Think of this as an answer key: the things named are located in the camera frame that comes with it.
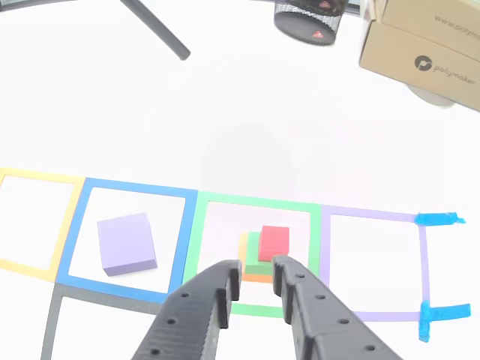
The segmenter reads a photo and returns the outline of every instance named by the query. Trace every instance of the red block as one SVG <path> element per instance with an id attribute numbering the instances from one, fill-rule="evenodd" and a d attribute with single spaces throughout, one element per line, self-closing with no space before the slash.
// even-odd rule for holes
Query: red block
<path id="1" fill-rule="evenodd" d="M 260 233 L 258 260 L 272 261 L 276 255 L 288 255 L 290 229 L 280 226 L 263 226 Z"/>

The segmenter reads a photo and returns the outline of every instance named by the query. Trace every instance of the purple cube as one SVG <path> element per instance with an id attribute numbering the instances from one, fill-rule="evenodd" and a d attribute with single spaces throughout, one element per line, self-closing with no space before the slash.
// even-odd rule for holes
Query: purple cube
<path id="1" fill-rule="evenodd" d="M 157 268 L 147 214 L 97 222 L 102 267 L 108 276 Z"/>

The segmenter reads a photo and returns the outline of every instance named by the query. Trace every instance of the red logo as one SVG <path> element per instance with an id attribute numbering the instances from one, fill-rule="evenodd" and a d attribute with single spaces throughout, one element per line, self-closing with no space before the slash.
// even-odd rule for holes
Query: red logo
<path id="1" fill-rule="evenodd" d="M 323 0 L 322 2 L 320 2 L 320 3 L 318 4 L 318 7 L 319 7 L 319 8 L 322 8 L 322 9 L 331 9 L 331 8 L 332 8 L 332 6 L 331 6 L 331 5 L 329 4 L 329 2 L 326 1 L 326 0 Z"/>
<path id="2" fill-rule="evenodd" d="M 321 39 L 323 38 L 323 33 L 320 30 L 317 30 L 312 34 L 312 38 Z"/>

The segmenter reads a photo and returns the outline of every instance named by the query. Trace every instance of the gray square outline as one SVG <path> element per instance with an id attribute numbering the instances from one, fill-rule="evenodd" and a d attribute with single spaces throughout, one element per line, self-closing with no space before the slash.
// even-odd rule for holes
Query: gray square outline
<path id="1" fill-rule="evenodd" d="M 43 336 L 43 346 L 40 360 L 51 360 L 53 352 L 53 344 L 59 321 L 60 308 L 62 307 L 62 299 L 71 298 L 83 302 L 91 302 L 93 304 L 110 306 L 122 310 L 136 311 L 137 313 L 157 315 L 160 312 L 161 304 L 153 302 L 135 300 L 132 298 L 122 298 L 115 295 L 103 294 L 91 290 L 79 289 L 68 285 L 56 283 L 53 288 L 52 301 L 48 317 L 46 320 L 45 335 Z"/>

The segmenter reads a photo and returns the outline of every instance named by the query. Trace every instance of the blue tape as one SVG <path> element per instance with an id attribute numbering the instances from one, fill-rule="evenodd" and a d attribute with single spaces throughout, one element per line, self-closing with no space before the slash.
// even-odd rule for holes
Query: blue tape
<path id="1" fill-rule="evenodd" d="M 432 321 L 454 320 L 470 317 L 472 311 L 470 309 L 470 304 L 463 304 L 456 306 L 433 307 L 431 308 L 431 315 Z"/>
<path id="2" fill-rule="evenodd" d="M 430 323 L 432 321 L 454 320 L 470 317 L 470 304 L 445 307 L 430 307 L 429 301 L 423 301 L 418 321 L 418 339 L 427 343 L 430 340 Z"/>
<path id="3" fill-rule="evenodd" d="M 465 224 L 465 219 L 458 217 L 456 212 L 444 212 L 440 214 L 418 214 L 415 216 L 415 224 L 423 227 L 435 227 L 439 225 Z"/>
<path id="4" fill-rule="evenodd" d="M 432 321 L 429 301 L 423 301 L 420 307 L 420 319 L 418 320 L 418 339 L 427 343 L 430 340 L 430 322 Z"/>

